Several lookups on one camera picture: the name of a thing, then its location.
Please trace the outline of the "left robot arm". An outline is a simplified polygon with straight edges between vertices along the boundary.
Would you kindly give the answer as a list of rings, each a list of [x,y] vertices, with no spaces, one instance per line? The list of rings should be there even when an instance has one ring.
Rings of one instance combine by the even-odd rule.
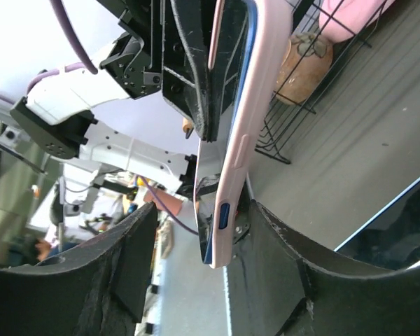
[[[195,155],[157,148],[112,129],[93,108],[161,92],[203,140],[216,137],[211,111],[209,40],[213,1],[103,1],[123,33],[92,61],[64,4],[51,7],[80,64],[38,75],[12,117],[58,160],[96,162],[154,180],[191,197]]]

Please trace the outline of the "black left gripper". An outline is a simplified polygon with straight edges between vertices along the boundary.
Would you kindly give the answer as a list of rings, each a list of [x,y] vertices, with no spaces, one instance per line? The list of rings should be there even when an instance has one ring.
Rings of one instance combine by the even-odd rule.
[[[158,92],[192,122],[203,141],[215,141],[216,116],[208,69],[215,1],[165,1],[162,82],[160,0],[101,0],[124,32],[99,64],[132,99]]]

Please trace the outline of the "pink phone case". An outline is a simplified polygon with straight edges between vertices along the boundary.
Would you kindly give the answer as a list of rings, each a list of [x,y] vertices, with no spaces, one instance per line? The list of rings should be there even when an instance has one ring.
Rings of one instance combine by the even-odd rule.
[[[212,268],[230,263],[239,197],[293,27],[287,1],[247,1],[246,7],[246,46],[203,260]]]

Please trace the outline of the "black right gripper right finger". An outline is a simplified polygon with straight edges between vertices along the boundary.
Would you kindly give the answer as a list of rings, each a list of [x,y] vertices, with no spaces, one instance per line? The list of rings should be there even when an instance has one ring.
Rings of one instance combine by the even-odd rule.
[[[233,335],[420,335],[420,267],[340,255],[258,202],[247,222],[227,267]]]

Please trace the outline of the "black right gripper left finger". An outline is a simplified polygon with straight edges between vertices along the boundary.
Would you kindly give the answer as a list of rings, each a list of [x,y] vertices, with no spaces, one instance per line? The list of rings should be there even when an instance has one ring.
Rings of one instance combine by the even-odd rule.
[[[115,227],[39,264],[0,269],[0,335],[133,335],[158,226],[146,203]]]

